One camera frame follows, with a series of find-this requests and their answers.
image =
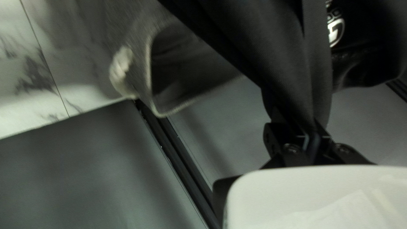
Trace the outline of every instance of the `black metal bracket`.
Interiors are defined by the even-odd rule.
[[[306,165],[374,164],[354,148],[335,143],[317,121],[320,142],[316,154],[311,156],[306,151],[308,135],[298,123],[288,114],[283,115],[278,107],[274,107],[271,118],[271,123],[265,124],[263,132],[263,140],[271,160],[262,167],[263,169]]]

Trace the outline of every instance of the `black metal rail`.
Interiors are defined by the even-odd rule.
[[[407,85],[399,79],[395,79],[387,83],[396,94],[398,94],[404,101],[407,102]]]
[[[140,100],[137,100],[135,104],[172,163],[208,227],[210,229],[221,229],[211,206],[212,191],[169,120],[155,117],[151,110]]]

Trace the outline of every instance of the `screw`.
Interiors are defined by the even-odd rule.
[[[301,150],[298,145],[289,144],[289,143],[284,145],[284,149],[286,152],[291,153],[291,154],[298,154]]]
[[[343,154],[350,154],[352,152],[351,149],[340,143],[336,144],[336,150]]]

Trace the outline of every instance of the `light gray panel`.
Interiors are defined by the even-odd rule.
[[[407,166],[407,103],[385,84],[334,94],[327,130],[375,163]]]
[[[204,229],[132,102],[0,141],[0,227]]]
[[[170,120],[210,187],[270,159],[263,144],[263,127],[270,119],[259,87],[247,78],[214,91]]]

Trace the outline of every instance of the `marble tile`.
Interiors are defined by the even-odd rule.
[[[0,2],[0,139],[68,118],[19,0]]]
[[[102,0],[22,3],[69,116],[123,100],[108,79]]]

